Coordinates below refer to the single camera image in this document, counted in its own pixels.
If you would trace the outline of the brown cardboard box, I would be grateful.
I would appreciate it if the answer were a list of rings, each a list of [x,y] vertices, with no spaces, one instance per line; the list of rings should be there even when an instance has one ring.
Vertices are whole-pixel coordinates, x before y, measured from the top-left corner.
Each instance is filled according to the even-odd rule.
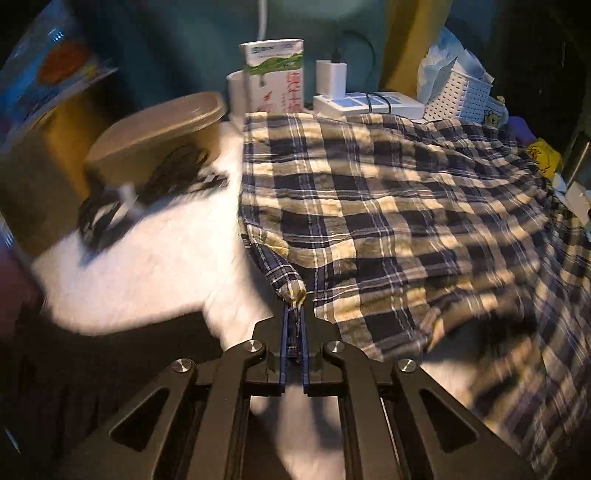
[[[87,90],[53,108],[1,152],[1,214],[29,256],[75,230],[89,192],[84,161],[109,126],[98,94]]]

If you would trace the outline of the plaid blue beige pants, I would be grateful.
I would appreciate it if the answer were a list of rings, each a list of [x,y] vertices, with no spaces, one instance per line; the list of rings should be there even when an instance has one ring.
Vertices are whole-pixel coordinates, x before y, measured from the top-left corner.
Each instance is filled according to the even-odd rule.
[[[374,360],[481,324],[460,402],[539,478],[567,465],[590,428],[590,241],[517,140],[459,120],[250,114],[238,215],[276,294],[311,298]]]

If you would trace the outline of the yellow small object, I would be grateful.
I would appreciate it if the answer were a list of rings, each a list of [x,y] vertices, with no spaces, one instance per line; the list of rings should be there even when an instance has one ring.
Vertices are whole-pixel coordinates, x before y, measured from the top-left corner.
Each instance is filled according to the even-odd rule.
[[[562,167],[562,156],[544,139],[538,138],[526,149],[528,155],[538,164],[543,176],[553,180]]]

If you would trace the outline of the snack bag with orange print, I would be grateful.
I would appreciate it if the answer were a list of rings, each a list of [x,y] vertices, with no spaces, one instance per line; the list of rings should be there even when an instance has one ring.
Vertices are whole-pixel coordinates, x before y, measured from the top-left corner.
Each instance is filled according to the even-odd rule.
[[[116,71],[89,49],[69,6],[49,2],[1,68],[1,146]]]

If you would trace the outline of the yellow curtain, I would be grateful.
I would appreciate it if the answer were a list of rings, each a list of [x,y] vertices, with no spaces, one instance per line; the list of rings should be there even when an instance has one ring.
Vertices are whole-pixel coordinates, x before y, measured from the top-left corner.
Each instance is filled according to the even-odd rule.
[[[380,79],[382,90],[417,96],[419,65],[437,41],[452,0],[388,2],[388,36]]]

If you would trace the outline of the white green milk carton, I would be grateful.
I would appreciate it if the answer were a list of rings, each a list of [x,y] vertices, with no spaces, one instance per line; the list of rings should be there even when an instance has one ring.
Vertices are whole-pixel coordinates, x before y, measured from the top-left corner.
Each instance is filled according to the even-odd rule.
[[[304,40],[246,42],[242,52],[245,112],[304,111]]]

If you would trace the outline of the white desk lamp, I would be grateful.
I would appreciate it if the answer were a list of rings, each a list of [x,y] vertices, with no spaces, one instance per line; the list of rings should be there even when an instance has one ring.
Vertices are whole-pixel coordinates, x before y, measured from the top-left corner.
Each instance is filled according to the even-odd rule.
[[[259,21],[257,21],[259,28],[257,28],[256,40],[263,41],[266,39],[267,16],[269,15],[269,6],[266,0],[257,2],[257,11],[259,12]],[[246,109],[242,70],[228,74],[226,80],[228,81],[229,122],[239,133],[242,133]]]

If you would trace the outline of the white charger plug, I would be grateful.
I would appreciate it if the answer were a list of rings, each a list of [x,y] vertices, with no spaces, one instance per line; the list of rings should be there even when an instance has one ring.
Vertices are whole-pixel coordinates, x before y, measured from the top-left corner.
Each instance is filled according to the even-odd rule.
[[[342,99],[346,97],[346,63],[336,63],[331,60],[315,62],[315,87],[317,94],[328,99]]]

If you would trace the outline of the white perforated plastic basket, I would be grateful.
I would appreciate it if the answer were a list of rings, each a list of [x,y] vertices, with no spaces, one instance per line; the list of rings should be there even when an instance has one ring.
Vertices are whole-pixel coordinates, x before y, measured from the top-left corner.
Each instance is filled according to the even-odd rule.
[[[482,123],[492,84],[459,71],[453,65],[444,67],[434,82],[425,106],[428,121],[460,119]]]

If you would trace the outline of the beige plastic food container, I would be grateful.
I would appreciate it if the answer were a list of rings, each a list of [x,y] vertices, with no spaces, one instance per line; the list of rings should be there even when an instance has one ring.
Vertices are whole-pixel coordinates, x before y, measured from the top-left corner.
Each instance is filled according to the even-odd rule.
[[[199,165],[211,164],[221,154],[222,96],[200,92],[146,108],[105,130],[91,146],[85,166],[107,184],[144,185],[170,154],[203,149]]]

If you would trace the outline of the white power strip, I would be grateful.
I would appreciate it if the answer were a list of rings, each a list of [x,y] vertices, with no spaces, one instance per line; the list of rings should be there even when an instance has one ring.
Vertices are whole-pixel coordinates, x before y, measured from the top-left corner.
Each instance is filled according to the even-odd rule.
[[[410,120],[422,120],[425,105],[399,92],[353,92],[346,97],[331,99],[315,95],[314,112],[329,118],[342,119],[363,114],[398,115]]]

